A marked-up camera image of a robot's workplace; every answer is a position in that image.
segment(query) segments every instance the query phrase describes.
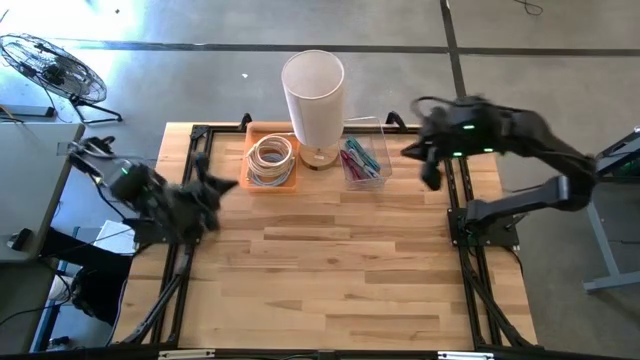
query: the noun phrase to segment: wooden table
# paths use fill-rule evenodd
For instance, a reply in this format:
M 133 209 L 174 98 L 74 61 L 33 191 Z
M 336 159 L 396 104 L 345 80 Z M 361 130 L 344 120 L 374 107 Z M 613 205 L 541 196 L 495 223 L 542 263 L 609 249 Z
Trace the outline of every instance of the wooden table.
M 192 126 L 167 124 L 157 170 L 169 181 L 181 181 Z M 221 232 L 197 249 L 179 346 L 471 349 L 447 190 L 428 190 L 420 164 L 400 156 L 414 137 L 387 137 L 393 176 L 379 193 L 347 191 L 339 165 L 320 172 L 300 166 L 292 194 L 231 191 Z M 216 135 L 213 174 L 238 178 L 243 142 L 242 134 Z M 493 155 L 469 159 L 469 168 L 477 198 L 502 196 Z M 486 252 L 498 304 L 535 343 L 517 262 L 501 248 Z M 114 340 L 156 300 L 165 257 L 166 246 L 154 245 L 134 260 Z M 170 323 L 173 309 L 167 314 Z

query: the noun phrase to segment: lamp base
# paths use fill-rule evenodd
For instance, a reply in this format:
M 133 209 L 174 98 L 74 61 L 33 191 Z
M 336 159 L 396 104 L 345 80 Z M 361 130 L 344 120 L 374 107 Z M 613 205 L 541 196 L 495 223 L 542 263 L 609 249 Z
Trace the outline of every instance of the lamp base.
M 311 170 L 326 170 L 333 166 L 340 154 L 338 144 L 318 149 L 300 144 L 298 158 Z

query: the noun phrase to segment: white cable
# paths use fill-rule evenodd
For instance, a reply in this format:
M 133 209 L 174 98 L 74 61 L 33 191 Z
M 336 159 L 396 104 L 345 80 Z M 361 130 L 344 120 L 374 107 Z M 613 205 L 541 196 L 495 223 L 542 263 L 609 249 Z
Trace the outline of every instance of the white cable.
M 249 165 L 249 177 L 254 181 L 258 177 L 278 178 L 276 183 L 264 184 L 255 181 L 258 185 L 277 186 L 286 181 L 295 162 L 293 146 L 291 142 L 280 135 L 293 135 L 292 133 L 270 134 L 255 143 L 247 152 L 246 158 Z

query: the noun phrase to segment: gray floor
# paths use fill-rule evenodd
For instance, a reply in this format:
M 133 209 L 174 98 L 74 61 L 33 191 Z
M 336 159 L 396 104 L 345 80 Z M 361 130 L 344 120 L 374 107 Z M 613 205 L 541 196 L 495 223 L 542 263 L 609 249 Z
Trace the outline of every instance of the gray floor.
M 460 46 L 638 48 L 640 2 L 534 0 L 532 17 L 508 0 L 449 0 Z M 437 0 L 182 0 L 15 2 L 0 33 L 49 38 L 180 43 L 444 46 Z M 280 71 L 290 53 L 108 51 L 68 48 L 103 77 L 104 106 L 125 123 L 92 127 L 115 135 L 116 151 L 157 155 L 170 121 L 287 119 Z M 419 95 L 453 97 L 449 56 L 340 53 L 347 69 L 347 116 L 398 111 Z M 462 56 L 468 93 L 540 112 L 561 138 L 596 153 L 640 125 L 638 57 Z M 0 103 L 47 103 L 34 84 L 0 67 Z M 61 116 L 77 121 L 63 100 Z M 499 160 L 505 189 L 536 184 L 552 171 L 513 156 Z M 73 173 L 55 225 L 100 226 L 115 219 L 91 183 Z M 550 349 L 640 357 L 640 285 L 586 295 L 582 281 L 605 275 L 584 212 L 545 210 L 518 226 L 525 282 L 540 344 Z M 616 246 L 625 269 L 639 246 Z

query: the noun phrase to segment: gray table leg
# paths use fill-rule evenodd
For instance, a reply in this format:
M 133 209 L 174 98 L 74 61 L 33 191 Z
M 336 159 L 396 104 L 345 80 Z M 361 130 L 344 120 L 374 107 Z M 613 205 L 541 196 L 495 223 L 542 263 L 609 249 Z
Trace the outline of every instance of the gray table leg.
M 609 246 L 609 238 L 607 238 L 607 234 L 604 232 L 600 215 L 598 215 L 598 210 L 596 210 L 595 205 L 593 205 L 593 201 L 587 205 L 587 213 L 589 214 L 589 221 L 591 222 L 593 231 L 596 233 L 598 246 L 600 246 L 600 251 L 602 251 L 604 263 L 607 265 L 609 275 L 620 274 L 616 260 L 613 258 L 613 253 L 611 252 L 611 246 Z
M 589 221 L 591 222 L 593 231 L 596 234 L 598 246 L 600 247 L 600 251 L 602 251 L 604 262 L 607 265 L 609 276 L 597 278 L 593 281 L 584 282 L 582 284 L 583 288 L 587 291 L 587 293 L 592 293 L 596 290 L 611 289 L 614 287 L 640 283 L 640 271 L 620 274 L 620 270 L 618 269 L 616 260 L 614 259 L 613 253 L 611 252 L 611 246 L 609 246 L 609 239 L 604 232 L 602 221 L 600 220 L 600 215 L 598 215 L 598 211 L 593 205 L 593 202 L 589 203 L 589 205 L 587 206 L 587 213 L 589 214 Z

